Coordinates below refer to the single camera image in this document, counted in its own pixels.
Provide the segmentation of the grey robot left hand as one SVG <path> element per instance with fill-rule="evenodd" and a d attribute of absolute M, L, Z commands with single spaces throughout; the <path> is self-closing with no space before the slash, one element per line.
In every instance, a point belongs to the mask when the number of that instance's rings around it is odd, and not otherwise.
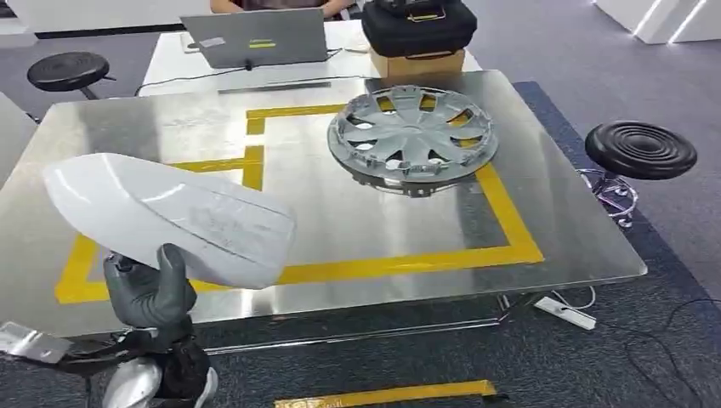
<path fill-rule="evenodd" d="M 156 251 L 157 269 L 113 252 L 103 262 L 114 313 L 133 328 L 155 328 L 172 339 L 193 332 L 189 311 L 196 291 L 186 276 L 181 249 L 172 243 Z"/>

